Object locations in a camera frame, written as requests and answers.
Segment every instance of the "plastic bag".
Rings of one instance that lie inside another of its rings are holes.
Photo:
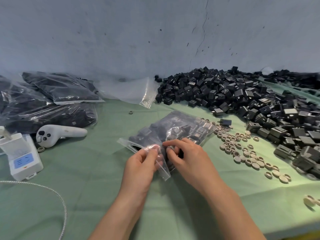
[[[149,77],[137,80],[105,79],[96,83],[104,99],[119,99],[150,109],[157,95],[158,84]]]
[[[206,136],[216,128],[215,125],[203,120],[179,111],[173,111],[149,127],[139,130],[136,136],[130,136],[128,139],[120,138],[117,142],[134,153],[140,149],[148,150],[150,147],[158,145],[159,154],[163,158],[159,173],[164,180],[167,180],[170,178],[170,172],[174,169],[174,165],[168,160],[166,148],[162,146],[162,142],[187,137],[195,144],[200,145]]]
[[[35,85],[55,104],[104,102],[92,81],[82,80],[66,73],[23,72],[22,78]]]
[[[0,76],[0,125],[10,133],[36,133],[43,125],[86,127],[98,116],[94,104],[56,105],[30,84]]]

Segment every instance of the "table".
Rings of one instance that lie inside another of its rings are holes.
[[[272,84],[277,92],[282,86]],[[320,101],[309,94],[308,99]],[[180,104],[153,104],[151,109],[119,100],[97,105],[98,123],[88,128],[85,138],[59,141],[40,154],[44,169],[30,182],[48,186],[62,195],[68,208],[64,240],[87,239],[117,196],[125,162],[132,155],[117,143],[119,137],[134,135],[139,129],[163,118],[173,110],[217,122],[207,109]],[[243,133],[244,122],[226,115]],[[244,163],[234,163],[231,155],[219,149],[222,141],[211,134],[203,149],[209,154],[222,179],[241,197],[242,203],[268,239],[280,239],[320,229],[320,207],[309,210],[305,194],[320,198],[320,181],[299,175],[287,161],[277,158],[275,146],[260,139],[249,140],[259,156],[277,165],[292,182],[282,184],[267,179]],[[0,159],[1,180],[12,180],[6,156]],[[50,191],[28,185],[0,185],[0,238],[7,240],[56,240],[63,222],[63,208]],[[155,175],[150,192],[130,239],[220,239],[214,216],[205,200],[174,172],[163,181]]]

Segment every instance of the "forearm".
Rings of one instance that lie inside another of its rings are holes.
[[[88,240],[126,240],[140,217],[144,202],[118,196]]]
[[[238,194],[225,183],[205,195],[223,236],[227,240],[266,240],[243,206]]]

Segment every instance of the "white charger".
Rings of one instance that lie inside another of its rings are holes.
[[[43,169],[38,151],[30,135],[10,135],[0,126],[0,148],[7,154],[10,173],[16,181],[32,179]]]

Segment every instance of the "person's right hand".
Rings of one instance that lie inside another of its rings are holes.
[[[206,193],[206,188],[212,187],[213,183],[223,182],[208,154],[201,146],[196,145],[187,138],[165,141],[163,145],[166,147],[175,146],[175,150],[170,147],[167,148],[169,160],[182,177],[203,196]],[[183,151],[183,158],[177,156],[179,151],[177,148]]]

